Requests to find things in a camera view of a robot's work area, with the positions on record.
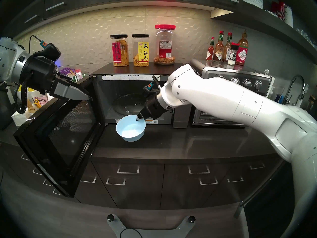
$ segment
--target toaster oven knob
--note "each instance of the toaster oven knob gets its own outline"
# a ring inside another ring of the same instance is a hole
[[[261,81],[256,81],[255,84],[254,84],[254,87],[256,90],[260,90],[262,86],[262,82]]]
[[[230,81],[236,84],[240,84],[239,79],[237,79],[236,77],[232,78]]]
[[[247,89],[249,89],[249,88],[251,88],[253,86],[253,84],[251,83],[250,79],[244,80],[242,85],[243,85],[243,87],[245,87]]]

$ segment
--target faucet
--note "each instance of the faucet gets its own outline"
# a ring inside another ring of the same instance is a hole
[[[302,80],[302,90],[301,90],[301,93],[297,99],[296,105],[298,107],[301,105],[301,103],[304,99],[304,95],[305,95],[304,93],[305,93],[305,88],[306,88],[305,80],[301,75],[297,75],[297,76],[292,78],[291,83],[289,84],[289,88],[287,89],[286,95],[283,99],[283,102],[282,102],[283,105],[288,105],[290,103],[291,98],[288,98],[288,96],[289,96],[289,93],[291,92],[292,86],[297,78],[300,78]]]

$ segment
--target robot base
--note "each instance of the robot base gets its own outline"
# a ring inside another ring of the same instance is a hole
[[[107,223],[117,238],[185,238],[195,225],[195,217],[187,216],[176,229],[126,229],[117,215],[108,215]]]

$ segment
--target drawer handle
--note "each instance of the drawer handle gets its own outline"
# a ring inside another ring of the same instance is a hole
[[[252,165],[250,165],[250,169],[251,169],[251,170],[255,170],[255,169],[265,168],[265,165],[264,165],[263,163],[262,163],[262,165],[263,165],[263,166],[261,166],[261,167],[256,167],[256,168],[253,168]]]
[[[53,190],[53,194],[58,194],[58,193],[55,193],[55,190],[56,190],[56,189]],[[58,194],[58,195],[62,195],[62,194]]]
[[[189,174],[209,174],[210,170],[209,170],[208,165],[206,165],[206,168],[207,168],[207,172],[191,172],[191,168],[190,168],[190,166],[188,166],[188,171],[189,171]]]
[[[110,178],[108,177],[107,182],[106,182],[107,185],[119,185],[119,186],[124,186],[124,185],[126,184],[126,179],[125,179],[125,178],[123,179],[123,184],[109,183],[109,179],[110,179]]]
[[[89,182],[89,183],[95,183],[95,182],[96,182],[96,178],[97,178],[97,176],[95,176],[95,179],[94,179],[93,181],[82,181],[82,180],[80,180],[80,181],[82,181],[82,182]]]
[[[45,184],[45,185],[47,185],[47,186],[53,187],[53,185],[47,184],[47,183],[45,183],[45,182],[46,182],[46,179],[44,180],[43,184]]]
[[[30,161],[29,159],[25,159],[25,158],[23,158],[23,156],[24,156],[24,155],[25,155],[25,154],[22,154],[21,159],[24,159],[24,160]]]
[[[119,168],[118,168],[118,170],[117,170],[117,173],[118,174],[139,174],[139,172],[140,172],[140,166],[138,165],[138,170],[137,170],[137,172],[120,172],[120,167],[121,166],[119,166]]]
[[[227,178],[228,182],[238,182],[238,181],[230,181],[228,178]],[[241,177],[241,180],[239,181],[244,181],[243,178]]]
[[[35,169],[36,169],[36,167],[33,169],[33,171],[32,171],[33,173],[38,174],[38,175],[42,175],[41,173],[36,173]]]
[[[215,178],[215,183],[202,183],[201,182],[201,179],[199,179],[199,182],[200,182],[200,185],[213,185],[213,184],[218,184],[218,181],[217,181],[217,179]]]

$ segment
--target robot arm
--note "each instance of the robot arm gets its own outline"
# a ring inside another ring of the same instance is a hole
[[[295,210],[282,237],[301,222],[317,193],[317,122],[296,106],[285,106],[223,78],[202,79],[189,64],[173,72],[160,92],[147,99],[138,119],[193,104],[212,116],[261,131],[276,152],[292,163]]]
[[[57,98],[89,99],[85,89],[57,72],[54,62],[60,56],[61,52],[52,43],[31,55],[11,38],[0,39],[0,82],[22,84],[22,108],[18,109],[19,113],[26,110],[26,87]]]

